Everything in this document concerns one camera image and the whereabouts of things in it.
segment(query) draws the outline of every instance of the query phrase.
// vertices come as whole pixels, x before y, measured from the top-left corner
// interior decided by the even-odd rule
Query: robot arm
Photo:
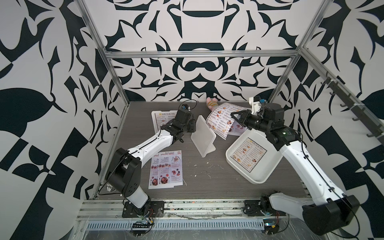
[[[138,209],[143,208],[143,212],[147,212],[149,202],[140,187],[141,168],[162,149],[176,141],[184,142],[182,137],[186,132],[195,132],[196,122],[188,108],[187,104],[182,105],[176,117],[151,138],[128,150],[120,148],[112,157],[105,180]]]
[[[267,210],[292,214],[317,235],[348,225],[360,206],[356,197],[345,195],[314,161],[298,133],[284,126],[284,109],[280,105],[260,101],[259,97],[250,98],[249,102],[252,111],[235,112],[231,116],[243,127],[264,132],[267,140],[293,166],[312,197],[312,201],[302,201],[275,193],[263,203]]]

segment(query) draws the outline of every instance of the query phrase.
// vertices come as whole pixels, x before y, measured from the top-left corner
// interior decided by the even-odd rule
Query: plastic tray
[[[256,164],[256,166],[254,166],[251,172],[248,172],[237,161],[231,158],[236,149],[238,149],[247,138],[250,138],[252,141],[266,149],[266,153]],[[263,132],[247,130],[227,149],[225,152],[225,157],[229,165],[231,165],[249,182],[253,184],[261,184],[268,179],[283,156],[275,149],[272,143],[268,142]]]

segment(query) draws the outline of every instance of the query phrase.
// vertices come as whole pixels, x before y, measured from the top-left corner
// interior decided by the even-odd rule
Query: black and white patterned wall
[[[268,99],[289,57],[135,58],[113,65],[131,101]]]
[[[296,49],[321,0],[86,0],[108,51]],[[268,98],[288,57],[114,59],[132,101]]]
[[[73,0],[1,1],[0,18],[1,239],[68,237],[124,103]]]
[[[335,0],[308,44],[309,50],[380,119],[384,119],[384,3]],[[327,175],[355,195],[359,239],[384,237],[384,147],[301,58],[276,103],[285,124],[304,135],[311,155]],[[343,228],[357,233],[356,220]]]

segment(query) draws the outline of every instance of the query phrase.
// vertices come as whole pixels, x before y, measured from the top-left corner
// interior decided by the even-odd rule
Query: paper menu
[[[251,172],[256,164],[266,153],[266,150],[255,143],[252,139],[247,138],[232,154],[231,158],[237,161],[245,170]]]
[[[223,103],[217,106],[207,117],[207,125],[224,140],[227,138],[229,129],[235,120],[231,117],[232,112],[239,112],[246,108],[232,103]]]
[[[152,111],[152,122],[153,122],[153,128],[155,129],[155,133],[160,130],[160,127],[169,122],[170,120],[174,119],[176,116],[177,110],[171,110],[171,111]]]
[[[246,127],[243,127],[237,121],[234,121],[228,135],[241,136],[241,134],[243,134],[246,130]]]
[[[149,186],[157,186],[159,184],[159,155],[152,157],[151,172],[149,173]]]
[[[148,189],[183,185],[181,151],[159,152],[152,157]]]
[[[175,186],[183,185],[183,171],[181,163],[181,151],[177,151],[177,154],[172,156],[171,160],[171,183]]]

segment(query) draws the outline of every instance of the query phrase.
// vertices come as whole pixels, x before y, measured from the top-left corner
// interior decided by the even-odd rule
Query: pink stuffed toy
[[[213,111],[217,106],[218,104],[216,98],[207,98],[207,107],[209,108],[209,110]]]

